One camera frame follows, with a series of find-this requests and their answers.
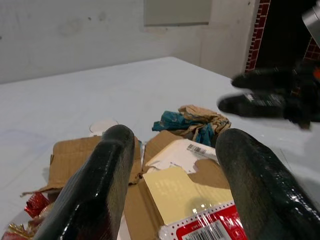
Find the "dark doorway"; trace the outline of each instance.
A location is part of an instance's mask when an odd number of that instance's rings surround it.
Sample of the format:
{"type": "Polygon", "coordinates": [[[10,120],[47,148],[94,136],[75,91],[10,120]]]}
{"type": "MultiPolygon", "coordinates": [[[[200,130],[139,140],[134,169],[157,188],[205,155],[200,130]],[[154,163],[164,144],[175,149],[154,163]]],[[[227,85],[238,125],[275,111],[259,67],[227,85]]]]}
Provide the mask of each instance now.
{"type": "Polygon", "coordinates": [[[289,67],[302,60],[310,42],[302,14],[316,0],[271,0],[256,68],[289,67]]]}

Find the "crumpled brown paper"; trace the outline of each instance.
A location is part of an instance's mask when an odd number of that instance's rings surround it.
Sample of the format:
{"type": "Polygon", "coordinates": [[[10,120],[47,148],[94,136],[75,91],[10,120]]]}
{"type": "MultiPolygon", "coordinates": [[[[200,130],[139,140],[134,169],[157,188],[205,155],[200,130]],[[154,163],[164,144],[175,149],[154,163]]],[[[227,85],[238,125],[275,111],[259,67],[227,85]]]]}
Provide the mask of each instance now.
{"type": "Polygon", "coordinates": [[[198,107],[195,105],[184,105],[181,106],[178,111],[184,116],[185,119],[201,122],[201,124],[199,123],[197,125],[189,126],[187,130],[181,129],[170,131],[171,133],[182,136],[186,139],[195,141],[198,136],[199,130],[207,124],[211,125],[212,129],[214,130],[215,137],[231,127],[231,122],[228,118],[206,108],[198,107]]]}

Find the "white wall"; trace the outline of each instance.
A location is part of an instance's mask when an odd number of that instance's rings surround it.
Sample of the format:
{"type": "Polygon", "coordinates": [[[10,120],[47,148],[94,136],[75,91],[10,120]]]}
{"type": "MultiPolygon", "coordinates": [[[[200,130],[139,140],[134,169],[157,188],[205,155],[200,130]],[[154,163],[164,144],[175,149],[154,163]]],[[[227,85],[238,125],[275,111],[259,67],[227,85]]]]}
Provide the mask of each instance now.
{"type": "Polygon", "coordinates": [[[164,56],[232,76],[255,1],[213,0],[209,26],[144,27],[144,0],[0,0],[0,83],[164,56]]]}

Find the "brown cardboard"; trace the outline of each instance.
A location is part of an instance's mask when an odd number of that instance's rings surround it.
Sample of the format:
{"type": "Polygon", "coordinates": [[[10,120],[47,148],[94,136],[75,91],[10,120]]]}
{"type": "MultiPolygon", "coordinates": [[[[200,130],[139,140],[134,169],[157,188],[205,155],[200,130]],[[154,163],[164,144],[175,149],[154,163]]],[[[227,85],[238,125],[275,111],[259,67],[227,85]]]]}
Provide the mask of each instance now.
{"type": "MultiPolygon", "coordinates": [[[[144,172],[147,170],[147,162],[171,142],[179,139],[182,137],[168,131],[162,131],[151,139],[145,147],[142,168],[144,172]]],[[[198,171],[189,174],[192,181],[211,187],[229,189],[224,173],[214,161],[201,159],[195,164],[198,171]]],[[[124,205],[124,215],[131,240],[155,240],[160,227],[164,224],[143,179],[138,184],[129,187],[124,205]]]]}
{"type": "MultiPolygon", "coordinates": [[[[62,189],[68,179],[85,163],[101,137],[85,137],[57,142],[50,157],[49,179],[45,187],[35,192],[54,192],[62,189]]],[[[141,172],[140,144],[135,138],[134,162],[130,182],[136,182],[141,172]]]]}

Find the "teal cloth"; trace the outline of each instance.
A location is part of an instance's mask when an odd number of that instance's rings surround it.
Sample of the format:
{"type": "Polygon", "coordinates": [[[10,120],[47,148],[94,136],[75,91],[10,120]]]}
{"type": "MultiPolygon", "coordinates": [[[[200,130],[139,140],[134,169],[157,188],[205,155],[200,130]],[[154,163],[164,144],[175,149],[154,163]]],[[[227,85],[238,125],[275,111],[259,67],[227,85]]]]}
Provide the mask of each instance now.
{"type": "Polygon", "coordinates": [[[165,111],[160,121],[156,121],[153,124],[152,131],[174,131],[174,130],[186,130],[192,125],[204,124],[199,130],[195,141],[200,144],[212,146],[211,140],[215,135],[215,131],[212,129],[210,123],[199,122],[186,119],[181,113],[173,111],[165,111]]]}

